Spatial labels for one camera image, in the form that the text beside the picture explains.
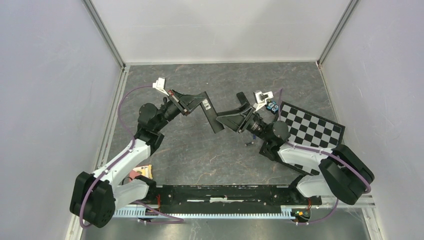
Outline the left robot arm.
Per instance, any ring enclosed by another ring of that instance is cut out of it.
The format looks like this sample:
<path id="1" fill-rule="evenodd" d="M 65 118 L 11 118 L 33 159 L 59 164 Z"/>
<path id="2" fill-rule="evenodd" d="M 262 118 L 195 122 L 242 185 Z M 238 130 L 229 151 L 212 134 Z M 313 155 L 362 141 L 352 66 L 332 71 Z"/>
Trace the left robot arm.
<path id="1" fill-rule="evenodd" d="M 146 179 L 135 178 L 124 185 L 121 181 L 160 147 L 164 139 L 161 129 L 179 114 L 192 113 L 206 98 L 205 92 L 192 95 L 169 90 L 167 102 L 160 107 L 152 103 L 140 107 L 137 130 L 129 144 L 99 169 L 83 171 L 75 179 L 69 210 L 78 216 L 82 228 L 102 228 L 115 210 L 137 200 L 145 204 L 156 200 L 157 190 Z"/>

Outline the black remote with buttons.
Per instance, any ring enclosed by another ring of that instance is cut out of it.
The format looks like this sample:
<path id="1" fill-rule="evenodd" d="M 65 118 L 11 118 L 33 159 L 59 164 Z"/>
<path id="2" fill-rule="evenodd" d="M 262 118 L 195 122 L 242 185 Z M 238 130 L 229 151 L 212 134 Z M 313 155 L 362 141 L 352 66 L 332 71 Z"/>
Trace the black remote with buttons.
<path id="1" fill-rule="evenodd" d="M 217 120 L 217 112 L 208 96 L 208 94 L 204 91 L 200 94 L 203 97 L 201 101 L 201 108 L 209 122 L 209 125 L 212 128 L 212 131 L 217 134 L 220 131 L 224 130 L 225 127 L 222 123 Z"/>

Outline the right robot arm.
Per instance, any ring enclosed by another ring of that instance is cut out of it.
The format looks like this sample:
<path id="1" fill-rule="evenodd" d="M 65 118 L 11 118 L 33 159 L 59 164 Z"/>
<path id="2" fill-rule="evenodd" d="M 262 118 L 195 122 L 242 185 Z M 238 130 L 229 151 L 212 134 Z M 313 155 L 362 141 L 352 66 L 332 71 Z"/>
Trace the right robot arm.
<path id="1" fill-rule="evenodd" d="M 262 155 L 295 169 L 304 175 L 289 189 L 289 199 L 302 204 L 310 197 L 330 195 L 354 205 L 363 194 L 371 192 L 375 176 L 347 146 L 334 148 L 306 146 L 290 141 L 288 125 L 282 120 L 267 123 L 248 103 L 219 112 L 216 120 L 234 132 L 248 131 L 263 140 Z"/>

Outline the black remote back up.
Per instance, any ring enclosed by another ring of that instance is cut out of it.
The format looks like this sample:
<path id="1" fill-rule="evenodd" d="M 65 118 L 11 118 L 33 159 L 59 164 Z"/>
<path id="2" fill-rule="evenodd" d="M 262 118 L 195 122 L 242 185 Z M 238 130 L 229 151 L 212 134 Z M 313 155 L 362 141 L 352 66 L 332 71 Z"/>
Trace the black remote back up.
<path id="1" fill-rule="evenodd" d="M 244 92 L 238 92 L 236 94 L 236 97 L 237 97 L 238 101 L 240 102 L 240 104 L 242 106 L 249 103 L 249 101 L 248 101 L 247 97 L 245 96 Z"/>

